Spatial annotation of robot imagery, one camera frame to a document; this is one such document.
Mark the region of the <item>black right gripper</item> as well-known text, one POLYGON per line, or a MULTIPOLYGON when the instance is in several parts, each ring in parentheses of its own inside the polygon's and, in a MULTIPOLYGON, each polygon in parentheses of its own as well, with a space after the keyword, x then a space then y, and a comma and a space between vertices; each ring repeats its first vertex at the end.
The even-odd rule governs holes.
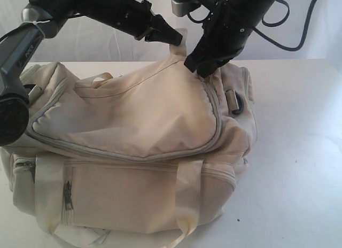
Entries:
POLYGON ((207 78, 243 50, 257 25, 256 7, 221 7, 201 21, 203 35, 184 66, 207 78))

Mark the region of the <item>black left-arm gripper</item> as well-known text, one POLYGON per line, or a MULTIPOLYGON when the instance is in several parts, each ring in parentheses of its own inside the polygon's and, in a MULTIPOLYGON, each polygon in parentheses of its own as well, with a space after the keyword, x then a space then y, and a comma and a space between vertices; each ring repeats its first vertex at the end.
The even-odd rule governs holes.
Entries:
POLYGON ((153 13, 152 4, 146 0, 75 0, 75 10, 136 40, 179 46, 183 39, 161 15, 153 13))

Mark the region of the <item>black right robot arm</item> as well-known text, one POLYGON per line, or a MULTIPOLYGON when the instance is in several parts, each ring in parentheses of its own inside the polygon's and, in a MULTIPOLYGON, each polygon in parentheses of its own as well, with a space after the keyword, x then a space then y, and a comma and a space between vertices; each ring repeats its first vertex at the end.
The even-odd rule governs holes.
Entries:
POLYGON ((227 0, 204 27, 196 47, 199 59, 198 75, 206 78, 218 68, 237 57, 247 39, 275 0, 227 0))

